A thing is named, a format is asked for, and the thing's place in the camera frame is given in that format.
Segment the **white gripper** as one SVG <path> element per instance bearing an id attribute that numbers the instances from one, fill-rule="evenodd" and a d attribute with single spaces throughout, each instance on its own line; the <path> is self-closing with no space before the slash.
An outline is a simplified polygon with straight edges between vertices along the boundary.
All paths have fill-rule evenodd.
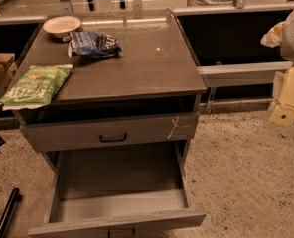
<path id="1" fill-rule="evenodd" d="M 281 45 L 284 22 L 274 25 L 260 42 L 267 47 L 275 48 Z M 294 122 L 294 67 L 284 74 L 284 81 L 278 98 L 283 105 L 272 105 L 268 121 L 277 126 L 289 126 Z"/>

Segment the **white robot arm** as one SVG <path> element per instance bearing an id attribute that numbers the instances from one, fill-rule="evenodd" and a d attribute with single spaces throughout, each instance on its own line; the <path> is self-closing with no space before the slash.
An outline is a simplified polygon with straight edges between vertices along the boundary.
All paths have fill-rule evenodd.
<path id="1" fill-rule="evenodd" d="M 279 47 L 281 56 L 292 62 L 285 73 L 275 73 L 273 100 L 267 117 L 269 124 L 289 126 L 294 122 L 294 10 L 285 21 L 274 25 L 260 42 L 270 48 Z"/>

